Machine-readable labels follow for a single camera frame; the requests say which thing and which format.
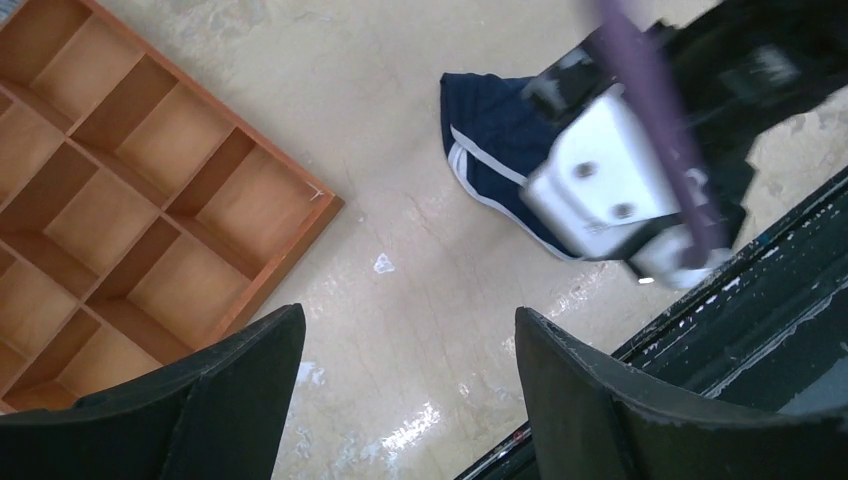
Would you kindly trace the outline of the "orange compartment tray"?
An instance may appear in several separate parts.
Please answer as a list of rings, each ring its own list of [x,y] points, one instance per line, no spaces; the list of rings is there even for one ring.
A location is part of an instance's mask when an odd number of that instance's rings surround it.
[[[240,330],[342,200],[95,1],[1,26],[1,410]]]

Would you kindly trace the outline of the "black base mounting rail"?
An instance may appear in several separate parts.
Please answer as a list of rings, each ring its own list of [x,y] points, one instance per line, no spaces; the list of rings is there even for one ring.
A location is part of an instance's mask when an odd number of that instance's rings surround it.
[[[608,355],[709,399],[847,412],[846,173]],[[463,477],[545,479],[529,420]]]

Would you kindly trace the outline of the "navy blue underwear white trim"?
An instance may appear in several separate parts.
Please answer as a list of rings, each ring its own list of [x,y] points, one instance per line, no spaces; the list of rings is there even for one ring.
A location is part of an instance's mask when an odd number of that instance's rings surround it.
[[[583,260],[521,199],[527,177],[547,159],[556,138],[521,97],[529,82],[528,77],[443,74],[440,122],[447,163],[474,200],[509,218],[556,258]]]

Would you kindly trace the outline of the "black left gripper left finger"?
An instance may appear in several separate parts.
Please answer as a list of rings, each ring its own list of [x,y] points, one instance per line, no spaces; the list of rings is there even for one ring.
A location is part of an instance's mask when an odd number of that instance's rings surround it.
[[[60,410],[1,419],[5,479],[268,479],[305,343],[301,305]]]

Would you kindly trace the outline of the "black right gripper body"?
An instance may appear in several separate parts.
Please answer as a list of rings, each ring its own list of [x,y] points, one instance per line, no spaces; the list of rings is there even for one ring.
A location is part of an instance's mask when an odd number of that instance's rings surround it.
[[[755,140],[847,84],[843,1],[722,1],[685,26],[647,29],[613,1],[601,8],[598,27],[531,79],[524,99],[557,137],[621,85],[689,231],[736,222]]]

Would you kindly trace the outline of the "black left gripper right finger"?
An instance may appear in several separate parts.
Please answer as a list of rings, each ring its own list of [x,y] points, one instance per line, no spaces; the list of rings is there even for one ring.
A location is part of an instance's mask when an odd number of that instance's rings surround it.
[[[520,382],[545,479],[843,479],[847,412],[782,415],[709,399],[521,307]]]

